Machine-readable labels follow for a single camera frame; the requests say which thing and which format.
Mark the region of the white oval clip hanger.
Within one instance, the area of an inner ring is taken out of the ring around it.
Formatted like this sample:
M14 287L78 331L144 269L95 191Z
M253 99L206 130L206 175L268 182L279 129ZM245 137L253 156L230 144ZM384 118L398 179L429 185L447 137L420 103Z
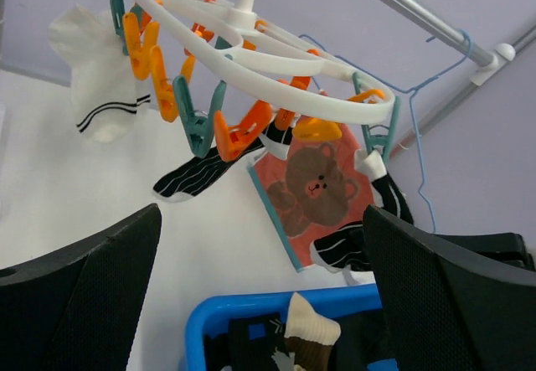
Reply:
M273 106L327 121L364 125L384 121L393 91L379 80L311 45L273 23L258 25L255 0L134 0L216 77ZM326 77L377 89L377 103L315 94L284 85L275 75Z

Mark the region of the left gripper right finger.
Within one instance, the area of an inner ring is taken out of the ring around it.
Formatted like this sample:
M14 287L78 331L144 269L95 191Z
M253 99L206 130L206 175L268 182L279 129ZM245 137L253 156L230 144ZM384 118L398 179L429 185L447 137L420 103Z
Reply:
M535 271L373 212L368 248L400 370L533 370Z

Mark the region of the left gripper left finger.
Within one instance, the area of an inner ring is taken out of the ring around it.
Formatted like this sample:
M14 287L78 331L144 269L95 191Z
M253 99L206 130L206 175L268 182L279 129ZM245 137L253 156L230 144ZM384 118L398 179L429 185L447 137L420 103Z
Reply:
M124 370L157 254L149 204L96 234L1 270L3 370Z

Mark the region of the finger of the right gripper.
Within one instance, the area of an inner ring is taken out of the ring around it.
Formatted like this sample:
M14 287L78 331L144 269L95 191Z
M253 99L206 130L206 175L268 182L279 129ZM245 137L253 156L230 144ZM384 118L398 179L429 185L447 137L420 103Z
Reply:
M527 250L520 234L511 232L474 236L438 234L437 237L504 264L528 271L535 270L533 255Z

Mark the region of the black white pinstripe sock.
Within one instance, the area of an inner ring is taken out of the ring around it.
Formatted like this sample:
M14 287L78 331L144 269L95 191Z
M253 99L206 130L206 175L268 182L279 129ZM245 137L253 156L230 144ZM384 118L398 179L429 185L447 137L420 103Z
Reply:
M205 157L193 157L180 167L162 176L152 187L161 199L171 203L184 202L195 198L216 183L242 157L254 152L269 153L280 160L286 160L292 142L292 131L296 126L295 117L290 126L282 131L274 121L262 131L237 159L224 161L216 147L211 147Z

